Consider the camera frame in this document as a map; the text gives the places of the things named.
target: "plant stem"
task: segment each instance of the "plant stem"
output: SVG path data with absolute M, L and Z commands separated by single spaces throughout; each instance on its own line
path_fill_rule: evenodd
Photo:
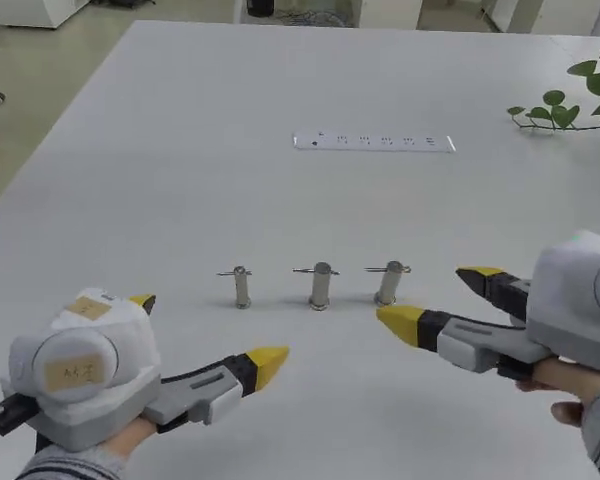
M 533 124 L 533 125 L 520 125 L 518 122 L 516 122 L 516 124 L 518 125 L 518 127 L 520 128 L 537 128 L 538 130 L 557 130 L 555 128 L 551 128 L 551 127 L 541 127 L 540 125 L 537 124 Z M 584 127 L 584 128 L 563 128 L 562 130 L 567 130 L 570 132 L 582 132 L 584 130 L 600 130 L 600 127 Z

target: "power socket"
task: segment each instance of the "power socket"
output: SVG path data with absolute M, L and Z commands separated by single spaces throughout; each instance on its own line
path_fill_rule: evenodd
M 296 132 L 293 146 L 299 150 L 362 150 L 375 152 L 446 152 L 456 148 L 450 137 L 413 135 L 359 135 L 325 131 Z

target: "person's arm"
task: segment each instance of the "person's arm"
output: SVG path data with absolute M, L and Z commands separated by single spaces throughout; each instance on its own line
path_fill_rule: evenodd
M 560 402 L 551 407 L 554 418 L 565 425 L 582 428 L 589 458 L 600 472 L 600 372 L 557 359 L 540 363 L 534 381 L 519 383 L 524 392 L 562 390 L 579 402 Z
M 16 480 L 121 480 L 131 453 L 156 431 L 138 418 L 116 436 L 82 452 L 51 445 L 38 452 Z

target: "human hand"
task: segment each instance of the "human hand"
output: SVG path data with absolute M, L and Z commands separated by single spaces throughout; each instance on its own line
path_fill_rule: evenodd
M 516 386 L 523 392 L 558 390 L 575 395 L 579 402 L 554 403 L 551 414 L 562 424 L 581 427 L 585 408 L 600 395 L 600 372 L 551 358 L 535 366 L 533 380 Z
M 144 418 L 136 418 L 120 433 L 102 443 L 102 447 L 114 455 L 128 460 L 133 451 L 147 438 L 156 433 L 156 426 Z

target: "metal cylinder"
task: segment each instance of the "metal cylinder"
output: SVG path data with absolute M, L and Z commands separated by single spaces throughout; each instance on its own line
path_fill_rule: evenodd
M 404 265 L 396 260 L 387 263 L 387 271 L 382 276 L 380 290 L 374 299 L 378 306 L 393 305 L 396 302 L 396 290 L 404 270 Z
M 313 287 L 309 305 L 317 311 L 322 311 L 329 306 L 329 282 L 331 281 L 331 265 L 318 262 L 313 268 Z
M 251 299 L 247 287 L 247 270 L 244 267 L 236 267 L 233 269 L 233 276 L 236 280 L 236 307 L 249 308 Z

